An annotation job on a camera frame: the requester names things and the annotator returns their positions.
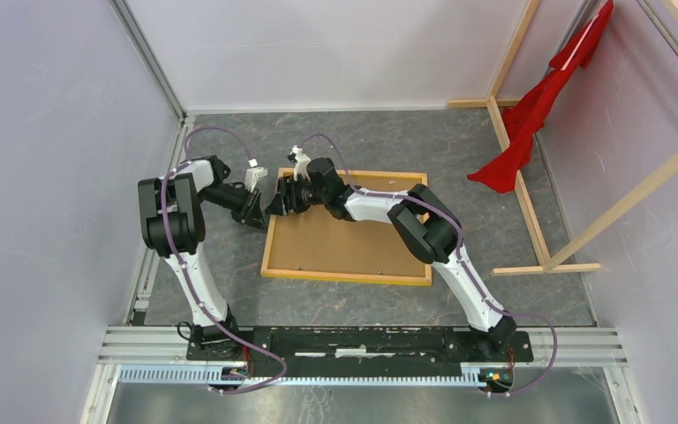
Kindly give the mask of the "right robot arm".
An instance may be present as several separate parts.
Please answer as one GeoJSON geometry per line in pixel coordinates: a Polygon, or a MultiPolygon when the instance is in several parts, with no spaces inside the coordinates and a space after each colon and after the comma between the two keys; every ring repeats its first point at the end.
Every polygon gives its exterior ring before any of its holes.
{"type": "Polygon", "coordinates": [[[455,294],[476,334],[477,354],[497,360],[509,350],[516,321],[475,270],[460,222],[427,185],[397,192],[372,190],[355,185],[350,174],[339,175],[334,162],[321,157],[278,178],[266,211],[288,216],[312,206],[324,207],[338,220],[392,225],[411,255],[430,265],[455,294]]]}

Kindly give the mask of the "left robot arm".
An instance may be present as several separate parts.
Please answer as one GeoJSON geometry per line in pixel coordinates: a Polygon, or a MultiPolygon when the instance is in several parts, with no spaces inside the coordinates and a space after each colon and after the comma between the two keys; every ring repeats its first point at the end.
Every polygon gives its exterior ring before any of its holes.
{"type": "Polygon", "coordinates": [[[207,264],[201,205],[210,202],[225,208],[236,223],[257,230],[267,226],[257,187],[267,169],[252,159],[244,181],[230,183],[229,175],[230,167],[211,155],[137,185],[141,237],[173,270],[192,310],[183,338],[195,352],[212,352],[221,360],[240,353],[242,337],[207,264]]]}

